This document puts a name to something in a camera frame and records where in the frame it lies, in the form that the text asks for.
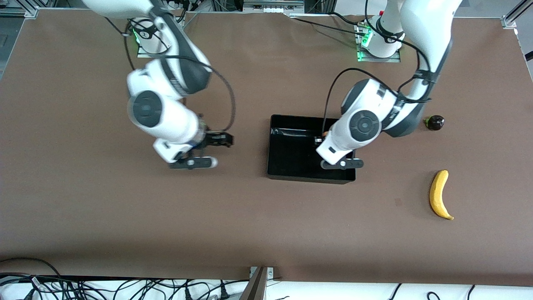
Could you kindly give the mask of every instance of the wire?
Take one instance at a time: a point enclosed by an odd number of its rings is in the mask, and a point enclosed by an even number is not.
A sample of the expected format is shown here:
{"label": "wire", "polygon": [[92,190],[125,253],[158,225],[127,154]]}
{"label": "wire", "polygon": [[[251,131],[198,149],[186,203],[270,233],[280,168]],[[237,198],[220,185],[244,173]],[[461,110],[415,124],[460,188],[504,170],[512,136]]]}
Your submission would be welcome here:
{"label": "wire", "polygon": [[396,92],[400,93],[401,88],[403,88],[405,85],[409,84],[409,82],[413,81],[414,79],[415,79],[414,77],[411,77],[411,79],[409,79],[408,81],[405,81],[404,83],[400,84],[400,86],[398,87],[398,90]]}
{"label": "wire", "polygon": [[170,55],[170,56],[166,56],[166,55],[159,55],[159,54],[155,54],[155,55],[151,55],[151,57],[156,57],[156,58],[177,58],[177,59],[184,59],[184,60],[188,60],[188,61],[192,61],[196,64],[199,64],[203,67],[206,67],[206,68],[209,68],[211,69],[211,71],[213,71],[213,73],[215,73],[219,78],[220,80],[222,80],[222,82],[225,84],[226,88],[228,89],[228,92],[230,94],[230,101],[231,101],[231,116],[230,116],[230,121],[228,122],[228,125],[222,129],[222,130],[211,130],[210,132],[218,132],[218,131],[228,131],[232,126],[233,126],[233,123],[235,122],[235,114],[236,114],[236,111],[237,111],[237,108],[236,108],[236,102],[235,102],[235,94],[233,92],[233,88],[231,87],[231,84],[228,82],[228,80],[226,80],[226,78],[224,76],[222,76],[222,74],[220,74],[220,72],[218,72],[215,68],[213,68],[212,66],[208,65],[208,64],[205,64],[197,59],[194,59],[194,58],[190,58],[190,57],[187,57],[187,56],[181,56],[181,55]]}
{"label": "wire", "polygon": [[117,298],[117,294],[118,294],[118,291],[121,290],[122,286],[125,285],[126,283],[128,282],[131,282],[131,281],[134,281],[134,280],[137,280],[137,279],[130,279],[130,280],[127,280],[127,281],[124,281],[123,283],[121,283],[119,286],[118,286],[118,289],[115,291],[115,293],[113,294],[113,300],[115,300]]}
{"label": "wire", "polygon": [[[231,285],[231,284],[233,284],[233,283],[237,283],[237,282],[246,282],[246,281],[249,281],[249,280],[247,280],[247,279],[245,279],[245,280],[235,280],[235,281],[226,282],[224,285],[227,286],[227,285]],[[211,294],[211,292],[213,292],[213,291],[215,291],[215,290],[217,290],[217,289],[219,289],[219,288],[221,288],[221,287],[222,287],[222,285],[219,285],[219,286],[217,286],[217,287],[214,287],[214,288],[210,289],[209,291],[205,292],[203,295],[201,295],[200,297],[198,297],[196,300],[201,300],[201,299],[204,298],[205,296]]]}
{"label": "wire", "polygon": [[430,298],[431,295],[434,295],[435,297],[437,297],[437,300],[440,300],[439,295],[437,295],[437,294],[436,294],[435,292],[433,292],[433,291],[430,291],[430,292],[428,292],[428,293],[426,294],[426,298],[427,298],[427,300],[431,300],[431,298]]}
{"label": "wire", "polygon": [[13,261],[13,260],[30,260],[30,261],[33,261],[33,262],[39,262],[39,263],[45,264],[50,269],[52,269],[52,271],[58,276],[59,279],[61,279],[61,274],[59,274],[58,269],[56,269],[51,263],[45,261],[44,259],[35,258],[35,257],[12,257],[12,258],[7,258],[7,259],[0,260],[0,263],[9,262],[9,261]]}
{"label": "wire", "polygon": [[[379,35],[381,35],[383,38],[389,38],[389,39],[391,39],[391,40],[393,40],[393,41],[400,42],[400,43],[402,43],[402,44],[404,44],[404,45],[407,45],[407,46],[413,48],[413,49],[416,51],[417,54],[419,54],[420,56],[422,56],[422,57],[424,58],[424,61],[426,62],[427,69],[428,69],[429,71],[431,71],[430,62],[429,62],[429,60],[427,59],[426,54],[424,54],[424,52],[422,52],[422,50],[420,50],[417,46],[415,46],[415,45],[413,45],[413,44],[411,44],[411,43],[409,43],[409,42],[406,42],[406,41],[400,40],[400,39],[398,39],[398,38],[396,38],[396,37],[394,37],[394,36],[387,36],[387,35],[381,33],[380,31],[378,31],[376,28],[374,28],[374,26],[372,25],[372,23],[370,23],[370,20],[368,19],[368,0],[365,0],[365,20],[367,21],[368,26],[369,26],[374,32],[377,32]],[[420,60],[419,60],[419,58],[418,58],[418,61],[417,61],[417,69],[419,69],[419,68],[420,68]],[[404,86],[404,85],[406,85],[407,83],[409,83],[410,80],[411,80],[411,79],[409,79],[408,81],[402,83],[402,84],[400,85],[400,87],[398,88],[398,90],[400,90],[400,88],[401,88],[402,86]],[[422,100],[422,98],[424,98],[425,96],[426,96],[426,93],[424,93],[424,94],[423,94],[419,99],[417,99],[417,100],[408,99],[408,100],[409,100],[408,102],[409,102],[409,103],[426,103],[426,102],[431,101],[431,98],[427,98],[426,100]]]}
{"label": "wire", "polygon": [[396,297],[396,293],[398,292],[398,289],[400,288],[401,283],[399,283],[396,288],[394,289],[394,292],[392,293],[392,296],[389,298],[389,300],[393,300],[394,297]]}
{"label": "wire", "polygon": [[394,36],[387,36],[383,33],[381,33],[380,31],[378,31],[376,28],[374,28],[374,26],[372,25],[372,23],[370,23],[370,20],[368,19],[368,0],[365,0],[365,20],[367,21],[368,23],[368,26],[374,31],[374,32],[377,32],[379,35],[381,35],[383,38],[389,38],[393,41],[396,41],[396,42],[400,42],[402,44],[405,44],[413,49],[416,50],[417,53],[419,53],[425,60],[426,62],[426,65],[427,65],[427,68],[428,70],[431,70],[431,67],[430,67],[430,62],[429,60],[427,59],[427,56],[424,54],[424,52],[422,52],[422,50],[420,50],[417,46],[409,43],[409,42],[406,42],[406,41],[403,41],[403,40],[400,40]]}
{"label": "wire", "polygon": [[[143,24],[140,24],[139,22],[137,22],[137,21],[135,21],[133,19],[128,19],[128,21],[134,23],[137,26],[140,26],[142,29],[148,29],[148,27],[144,26]],[[165,42],[163,42],[163,40],[158,35],[156,35],[154,33],[153,36],[155,36],[161,42],[161,44],[163,44],[163,46],[167,48],[167,50],[170,48]]]}
{"label": "wire", "polygon": [[[131,23],[128,22],[126,24],[126,29],[124,31],[128,32],[128,30],[131,28]],[[128,48],[128,37],[124,36],[124,50],[126,51],[126,57],[128,58],[128,62],[130,63],[130,67],[132,68],[132,71],[135,70],[135,67],[133,66],[132,57],[130,56],[130,50]]]}
{"label": "wire", "polygon": [[466,300],[470,300],[470,294],[472,293],[474,288],[475,288],[475,285],[472,285],[472,287],[468,290],[468,295],[466,296]]}
{"label": "wire", "polygon": [[181,22],[183,21],[183,19],[185,19],[185,14],[187,13],[187,10],[185,9],[185,7],[183,7],[183,10],[181,11],[181,15],[180,17],[176,20],[176,22]]}
{"label": "wire", "polygon": [[[116,290],[107,290],[107,289],[101,289],[101,288],[94,288],[94,287],[88,285],[86,282],[82,282],[82,281],[67,280],[67,279],[61,279],[61,278],[50,277],[50,276],[24,275],[24,274],[21,274],[21,273],[0,273],[0,274],[1,275],[17,276],[17,277],[20,277],[22,279],[26,279],[26,280],[30,281],[32,283],[32,285],[34,285],[33,281],[31,280],[32,278],[54,279],[60,284],[60,287],[61,287],[61,289],[58,289],[58,288],[56,288],[53,285],[55,282],[51,282],[52,288],[55,289],[54,293],[63,293],[63,299],[65,299],[65,297],[64,297],[65,295],[67,295],[66,299],[70,299],[71,297],[68,296],[68,293],[74,292],[74,293],[77,293],[79,295],[79,296],[77,296],[75,298],[72,298],[72,299],[75,299],[75,300],[79,300],[80,298],[81,299],[87,299],[86,298],[87,296],[93,298],[94,300],[102,300],[102,299],[103,300],[107,300],[106,297],[101,293],[101,291],[106,291],[106,292],[109,292],[109,293],[115,293],[115,296],[116,296],[116,293],[118,293],[118,291],[130,288],[133,285],[135,285],[135,284],[137,284],[137,283],[139,283],[141,281],[141,280],[138,280],[138,279],[130,279],[130,280],[127,280],[127,281],[123,282]],[[20,281],[20,279],[12,279],[12,280],[4,281],[4,282],[0,283],[0,286],[7,285],[9,283],[14,283],[15,281]],[[133,284],[130,284],[128,286],[123,287],[124,285],[126,285],[128,282],[131,282],[131,281],[136,281],[136,282],[134,282]],[[63,286],[61,286],[62,283],[76,283],[78,285],[78,287],[74,288],[73,286],[69,286],[67,288],[64,288]],[[46,287],[49,291],[40,290],[37,286],[34,285],[35,290],[37,292],[41,292],[41,293],[51,293],[52,292],[51,289],[47,285],[43,284],[43,286]],[[101,298],[97,298],[97,297],[95,297],[95,296],[93,296],[91,294],[87,294],[87,291],[93,291],[96,294],[98,294],[98,296],[100,296]]]}
{"label": "wire", "polygon": [[337,17],[341,18],[341,20],[343,20],[344,22],[346,22],[346,23],[348,23],[350,25],[357,25],[357,22],[352,22],[352,21],[348,20],[347,18],[345,18],[343,15],[341,15],[339,13],[336,13],[334,11],[328,12],[328,14],[336,15]]}
{"label": "wire", "polygon": [[193,287],[193,286],[196,286],[196,285],[205,285],[207,287],[207,289],[209,290],[209,285],[207,284],[207,282],[195,282],[195,283],[190,283],[192,281],[192,279],[187,279],[185,281],[184,284],[182,284],[181,286],[179,286],[173,293],[172,295],[170,296],[170,298],[168,298],[168,300],[172,300],[174,298],[174,295],[177,294],[178,291],[180,291],[180,289],[184,288],[184,287]]}
{"label": "wire", "polygon": [[338,31],[342,31],[342,32],[347,32],[347,33],[351,33],[351,34],[355,34],[355,35],[360,35],[360,36],[364,36],[365,35],[364,33],[359,33],[359,32],[355,32],[355,31],[340,29],[340,28],[337,28],[337,27],[332,27],[332,26],[328,26],[328,25],[324,25],[324,24],[320,24],[320,23],[307,21],[307,20],[302,20],[302,19],[298,19],[298,18],[293,18],[293,19],[297,20],[297,21],[300,21],[300,22],[305,22],[305,23],[309,23],[309,24],[313,24],[313,25],[317,25],[317,26],[321,26],[321,27],[325,27],[325,28],[329,28],[329,29],[333,29],[333,30],[338,30]]}
{"label": "wire", "polygon": [[326,0],[320,0],[320,1],[317,1],[317,2],[313,5],[313,7],[311,7],[311,8],[307,11],[307,13],[310,13],[312,10],[314,10],[315,7],[317,7],[317,5],[318,5],[319,3],[324,3],[325,1],[326,1]]}
{"label": "wire", "polygon": [[120,31],[120,29],[118,29],[118,27],[115,25],[115,23],[111,22],[111,20],[109,20],[109,18],[107,17],[103,17],[108,23],[111,24],[111,26],[113,26],[113,28],[118,32],[120,33],[121,35],[124,35],[124,32]]}
{"label": "wire", "polygon": [[328,97],[326,98],[326,107],[324,108],[324,120],[322,122],[322,133],[324,133],[324,130],[326,128],[326,114],[328,112],[328,104],[329,104],[329,97],[331,96],[331,93],[332,93],[332,90],[333,90],[333,87],[335,86],[335,83],[337,82],[337,79],[339,77],[341,77],[342,74],[348,72],[348,71],[359,71],[361,73],[364,73],[366,74],[367,76],[369,76],[370,78],[374,79],[375,81],[379,82],[382,86],[384,86],[386,89],[388,89],[391,93],[393,93],[394,95],[396,95],[396,93],[388,86],[386,85],[383,81],[381,81],[379,78],[377,78],[376,76],[374,76],[373,74],[363,70],[363,69],[360,69],[360,68],[348,68],[348,69],[344,69],[342,70],[338,75],[337,77],[335,77],[335,79],[333,80],[333,83],[331,85],[331,87],[329,88],[329,92],[328,92]]}

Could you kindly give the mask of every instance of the metal bracket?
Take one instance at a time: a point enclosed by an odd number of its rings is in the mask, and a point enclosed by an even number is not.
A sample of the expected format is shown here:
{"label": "metal bracket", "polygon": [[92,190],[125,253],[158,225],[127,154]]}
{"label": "metal bracket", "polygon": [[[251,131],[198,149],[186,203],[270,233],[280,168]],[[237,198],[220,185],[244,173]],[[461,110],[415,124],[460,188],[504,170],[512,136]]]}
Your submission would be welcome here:
{"label": "metal bracket", "polygon": [[533,5],[533,0],[520,0],[520,2],[513,8],[511,11],[502,16],[500,20],[502,21],[502,27],[504,29],[515,29],[515,21],[526,12],[528,8]]}
{"label": "metal bracket", "polygon": [[515,29],[516,28],[516,22],[512,22],[511,24],[507,24],[506,16],[502,16],[500,18],[500,21],[502,22],[503,29]]}
{"label": "metal bracket", "polygon": [[357,61],[370,61],[370,62],[400,62],[400,50],[387,58],[375,57],[364,47],[365,44],[368,44],[369,39],[371,38],[370,32],[372,29],[369,27],[368,23],[361,21],[357,22],[357,25],[353,26],[353,29],[356,33],[364,33],[365,36],[355,35],[356,36],[356,50],[357,50]]}
{"label": "metal bracket", "polygon": [[274,278],[274,268],[251,267],[250,275],[252,275],[252,278],[246,285],[239,300],[264,300],[265,290],[267,289],[267,280]]}
{"label": "metal bracket", "polygon": [[[251,267],[250,268],[250,278],[252,278],[252,276],[254,275],[255,271],[257,270],[257,267]],[[267,267],[266,268],[266,272],[267,272],[267,280],[272,280],[274,279],[274,268],[273,267]]]}

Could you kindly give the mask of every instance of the metal frame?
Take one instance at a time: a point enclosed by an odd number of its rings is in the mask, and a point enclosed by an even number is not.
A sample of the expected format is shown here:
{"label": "metal frame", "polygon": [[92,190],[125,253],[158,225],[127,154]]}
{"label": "metal frame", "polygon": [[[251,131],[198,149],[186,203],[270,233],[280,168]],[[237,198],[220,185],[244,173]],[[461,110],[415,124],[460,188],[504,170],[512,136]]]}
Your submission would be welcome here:
{"label": "metal frame", "polygon": [[531,6],[533,0],[522,0],[517,4],[508,14],[503,15],[500,20],[502,21],[502,27],[504,29],[516,28],[515,21]]}
{"label": "metal frame", "polygon": [[1,16],[35,19],[41,7],[55,7],[58,0],[14,0],[20,7],[0,9]]}
{"label": "metal frame", "polygon": [[267,289],[267,280],[273,279],[273,268],[269,267],[252,267],[250,269],[252,278],[246,285],[239,300],[264,300],[265,290]]}

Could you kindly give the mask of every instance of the brown table surface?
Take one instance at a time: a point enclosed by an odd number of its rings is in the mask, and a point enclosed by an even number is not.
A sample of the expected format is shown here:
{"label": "brown table surface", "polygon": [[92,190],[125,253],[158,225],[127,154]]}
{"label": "brown table surface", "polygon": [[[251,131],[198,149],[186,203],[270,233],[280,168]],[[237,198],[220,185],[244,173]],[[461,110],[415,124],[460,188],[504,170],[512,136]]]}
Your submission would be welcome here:
{"label": "brown table surface", "polygon": [[[238,102],[235,146],[209,149],[220,162],[210,170],[168,169],[129,121],[131,70],[102,17],[42,10],[26,21],[0,82],[0,256],[45,258],[74,275],[242,278],[268,265],[285,280],[533,283],[533,85],[499,20],[454,20],[425,113],[445,127],[381,135],[342,186],[268,179],[270,116],[320,116],[347,67],[396,87],[412,75],[414,52],[403,49],[400,64],[357,62],[353,35],[281,14],[202,14],[187,30]],[[339,80],[329,116],[363,78]],[[216,77],[188,104],[212,127],[228,120]],[[441,169],[453,221],[428,202]]]}

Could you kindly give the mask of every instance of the white floor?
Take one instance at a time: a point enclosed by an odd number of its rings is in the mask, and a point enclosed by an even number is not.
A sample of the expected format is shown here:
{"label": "white floor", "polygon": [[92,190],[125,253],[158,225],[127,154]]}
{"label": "white floor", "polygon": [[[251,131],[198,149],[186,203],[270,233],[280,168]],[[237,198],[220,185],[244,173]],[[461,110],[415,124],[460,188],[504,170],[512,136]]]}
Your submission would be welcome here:
{"label": "white floor", "polygon": [[[218,280],[196,280],[195,282],[207,282],[210,288],[214,288],[220,284]],[[123,281],[93,281],[88,282],[91,287],[103,288],[110,291],[116,290]],[[171,281],[164,281],[167,285],[172,285]],[[176,286],[184,283],[184,280],[174,280]],[[116,297],[116,300],[138,300],[140,294],[135,297],[132,296],[136,291],[141,289],[146,284],[145,281],[139,282],[131,287],[130,283],[124,285],[128,287],[122,289]],[[52,289],[58,288],[56,283],[53,286],[47,283]],[[266,288],[265,300],[280,300],[286,298],[288,300],[335,300],[335,299],[349,299],[349,300],[387,300],[390,299],[394,289],[395,283],[323,283],[323,282],[275,282],[270,281]],[[234,295],[241,293],[246,287],[246,282],[235,283],[227,285],[228,294]],[[158,286],[161,291],[151,290],[146,295],[146,300],[165,300],[172,294],[171,288],[164,288]],[[466,300],[467,293],[471,286],[468,285],[415,285],[404,284],[399,289],[394,300],[427,300],[426,295],[429,291],[435,292],[442,300]],[[46,291],[47,288],[41,286],[41,290]],[[30,292],[31,284],[29,283],[14,283],[4,287],[0,287],[0,298],[2,300],[19,300]],[[190,288],[192,299],[197,300],[198,297],[207,291],[204,285],[197,285]],[[104,300],[96,293],[95,300]],[[113,299],[112,292],[102,291],[103,296],[111,300]],[[212,295],[220,296],[220,290],[213,291]],[[184,290],[180,290],[174,299],[182,300],[185,298]],[[34,293],[33,300],[41,300],[37,293]],[[55,300],[52,294],[43,294],[42,300]],[[503,286],[476,286],[471,293],[470,300],[533,300],[533,287],[503,287]]]}

